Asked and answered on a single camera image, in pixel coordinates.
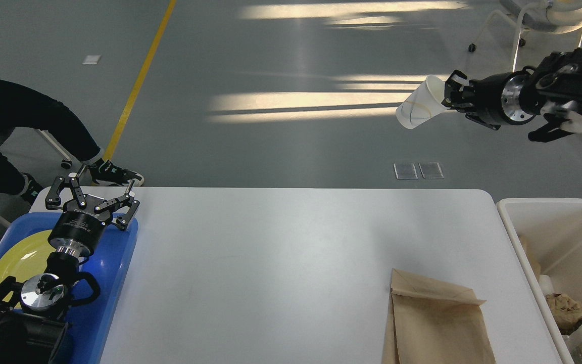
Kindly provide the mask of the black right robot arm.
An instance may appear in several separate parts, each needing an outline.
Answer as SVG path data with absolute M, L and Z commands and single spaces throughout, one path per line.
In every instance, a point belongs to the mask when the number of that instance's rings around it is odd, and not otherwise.
M 444 83 L 441 104 L 498 130 L 541 116 L 545 124 L 528 134 L 548 143 L 582 133 L 582 48 L 554 52 L 538 66 L 470 80 L 456 70 Z

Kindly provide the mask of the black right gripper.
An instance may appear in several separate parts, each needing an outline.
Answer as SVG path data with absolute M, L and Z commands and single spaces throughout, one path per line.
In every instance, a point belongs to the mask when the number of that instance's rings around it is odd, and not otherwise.
M 501 126 L 525 125 L 535 117 L 524 110 L 519 100 L 529 77 L 529 72 L 504 72 L 473 80 L 455 70 L 444 82 L 443 106 L 467 110 L 468 120 L 495 131 Z

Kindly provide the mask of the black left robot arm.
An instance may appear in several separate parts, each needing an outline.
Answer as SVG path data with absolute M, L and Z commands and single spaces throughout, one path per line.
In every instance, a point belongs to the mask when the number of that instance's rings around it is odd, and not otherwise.
M 18 218 L 0 242 L 1 260 L 14 238 L 55 224 L 44 270 L 0 282 L 0 363 L 100 361 L 136 245 L 139 201 L 134 182 L 108 200 L 84 193 L 85 169 L 56 177 L 47 212 Z

